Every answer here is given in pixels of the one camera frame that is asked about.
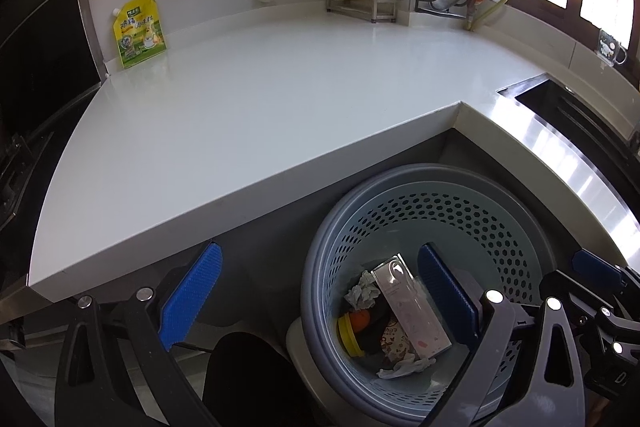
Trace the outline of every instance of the plastic packaging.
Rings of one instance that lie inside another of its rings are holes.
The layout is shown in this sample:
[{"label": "plastic packaging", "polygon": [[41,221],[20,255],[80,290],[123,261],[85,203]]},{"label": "plastic packaging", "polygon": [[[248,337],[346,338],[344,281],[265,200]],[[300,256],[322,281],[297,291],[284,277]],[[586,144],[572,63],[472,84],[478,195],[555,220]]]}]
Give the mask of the plastic packaging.
[{"label": "plastic packaging", "polygon": [[156,0],[131,0],[116,16],[113,33],[124,68],[166,49]]},{"label": "plastic packaging", "polygon": [[383,297],[377,298],[372,308],[364,310],[368,315],[366,326],[362,329],[354,329],[352,315],[361,314],[362,312],[363,310],[357,312],[349,311],[338,318],[338,336],[340,336],[342,345],[350,357],[370,355],[375,359],[379,355],[380,361],[374,363],[374,365],[379,365],[384,357],[380,338],[388,325],[391,309],[389,309],[389,304]]},{"label": "plastic packaging", "polygon": [[427,301],[424,289],[397,254],[372,271],[380,291],[421,359],[429,359],[451,341]]},{"label": "plastic packaging", "polygon": [[436,363],[436,359],[416,359],[413,353],[407,353],[393,369],[380,369],[378,376],[383,380],[406,377],[406,375],[421,373],[434,363]]},{"label": "plastic packaging", "polygon": [[375,285],[376,280],[368,271],[362,272],[358,284],[351,288],[344,299],[351,305],[354,311],[372,308],[376,298],[380,295],[380,289]]}]

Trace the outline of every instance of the crumpled tissue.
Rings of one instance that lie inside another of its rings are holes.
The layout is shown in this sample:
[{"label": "crumpled tissue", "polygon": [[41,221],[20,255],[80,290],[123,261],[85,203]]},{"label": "crumpled tissue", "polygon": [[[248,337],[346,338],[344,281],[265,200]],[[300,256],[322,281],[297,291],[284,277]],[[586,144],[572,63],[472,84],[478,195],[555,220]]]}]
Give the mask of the crumpled tissue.
[{"label": "crumpled tissue", "polygon": [[396,363],[393,369],[380,369],[378,376],[383,380],[391,380],[392,378],[405,377],[412,373],[420,373],[430,365],[433,365],[436,359],[418,359],[415,360],[414,353],[407,353],[404,359]]},{"label": "crumpled tissue", "polygon": [[371,272],[364,271],[360,276],[358,284],[351,288],[345,300],[351,305],[354,311],[366,310],[373,308],[376,303],[375,299],[380,295],[380,289],[376,286],[376,280]]}]

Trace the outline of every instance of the stove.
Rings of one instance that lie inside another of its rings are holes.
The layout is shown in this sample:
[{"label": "stove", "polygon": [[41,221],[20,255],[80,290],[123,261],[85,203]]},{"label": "stove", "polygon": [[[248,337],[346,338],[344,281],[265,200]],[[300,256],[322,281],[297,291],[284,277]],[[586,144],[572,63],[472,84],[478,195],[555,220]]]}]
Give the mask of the stove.
[{"label": "stove", "polygon": [[0,0],[0,325],[48,303],[26,285],[38,218],[105,77],[88,0]]}]

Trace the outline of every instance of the white countertop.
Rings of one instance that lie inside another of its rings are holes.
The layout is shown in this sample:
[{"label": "white countertop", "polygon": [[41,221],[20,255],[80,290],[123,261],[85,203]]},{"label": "white countertop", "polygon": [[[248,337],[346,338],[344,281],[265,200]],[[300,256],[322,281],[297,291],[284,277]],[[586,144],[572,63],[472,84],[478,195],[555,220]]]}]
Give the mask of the white countertop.
[{"label": "white countertop", "polygon": [[29,286],[58,301],[163,259],[540,73],[460,30],[332,14],[170,49],[112,75],[81,118],[44,201]]}]

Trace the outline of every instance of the blue plastic basket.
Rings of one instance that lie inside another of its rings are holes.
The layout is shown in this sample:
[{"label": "blue plastic basket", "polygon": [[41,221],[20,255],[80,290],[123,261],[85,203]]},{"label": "blue plastic basket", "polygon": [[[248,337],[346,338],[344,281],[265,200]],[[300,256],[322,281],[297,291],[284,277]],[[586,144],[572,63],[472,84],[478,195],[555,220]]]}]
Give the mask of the blue plastic basket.
[{"label": "blue plastic basket", "polygon": [[[515,302],[539,304],[538,284],[543,273],[555,268],[545,235],[530,213],[506,190],[473,172],[409,165],[384,172],[343,197],[306,258],[303,328],[325,380],[354,407],[388,425],[417,426],[455,377],[468,349],[454,344],[423,373],[381,380],[343,350],[336,320],[343,295],[364,269],[401,253],[417,276],[418,250],[428,242],[437,245],[450,269],[468,271],[485,290],[500,289]],[[431,304],[437,313],[433,299]],[[513,343],[505,353],[478,418],[497,407],[519,347]]]}]

